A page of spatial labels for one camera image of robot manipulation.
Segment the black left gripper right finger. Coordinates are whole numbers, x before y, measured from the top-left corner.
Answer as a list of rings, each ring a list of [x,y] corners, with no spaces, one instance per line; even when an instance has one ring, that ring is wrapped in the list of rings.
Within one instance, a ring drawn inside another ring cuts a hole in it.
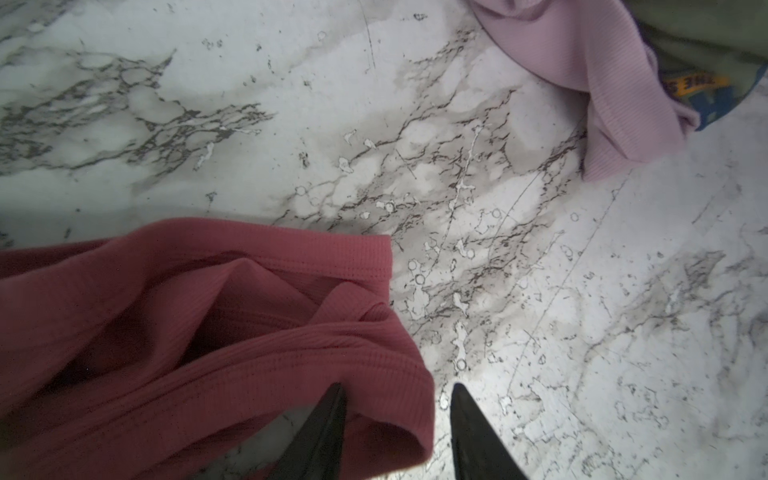
[[[451,445],[457,480],[527,480],[462,383],[453,386]]]

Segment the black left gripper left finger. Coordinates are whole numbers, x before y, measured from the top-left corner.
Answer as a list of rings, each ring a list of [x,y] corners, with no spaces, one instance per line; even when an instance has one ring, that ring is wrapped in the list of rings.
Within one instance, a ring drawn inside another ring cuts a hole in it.
[[[337,480],[340,477],[347,396],[332,384],[267,476],[268,480]]]

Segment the dark pink ribbed cloth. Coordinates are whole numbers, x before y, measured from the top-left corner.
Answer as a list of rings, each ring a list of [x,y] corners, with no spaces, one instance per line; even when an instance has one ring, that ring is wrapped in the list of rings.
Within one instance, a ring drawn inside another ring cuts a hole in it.
[[[176,218],[1,254],[1,475],[183,479],[347,395],[340,475],[419,465],[435,384],[391,309],[392,246]]]

